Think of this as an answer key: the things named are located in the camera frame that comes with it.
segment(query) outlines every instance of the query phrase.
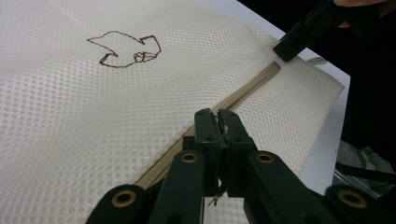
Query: white table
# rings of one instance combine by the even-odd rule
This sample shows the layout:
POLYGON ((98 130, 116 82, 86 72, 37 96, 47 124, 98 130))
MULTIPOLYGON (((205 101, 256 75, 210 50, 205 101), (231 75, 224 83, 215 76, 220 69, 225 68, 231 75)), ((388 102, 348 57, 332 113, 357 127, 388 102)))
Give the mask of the white table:
MULTIPOLYGON (((236 0, 192 1, 201 6, 210 8, 219 14, 233 17, 253 25, 276 39, 280 39, 280 37, 285 34, 272 23, 257 15, 255 12, 251 11, 236 0)), ((315 52, 309 49, 305 49, 299 54, 299 56, 305 60, 318 57, 315 52)), ((345 86, 345 89, 332 106, 300 176, 300 179, 308 188, 323 195, 326 188, 332 184, 334 166, 347 106, 347 94, 349 91, 350 79, 349 75, 345 74, 330 63, 316 65, 316 67, 336 78, 345 86)))

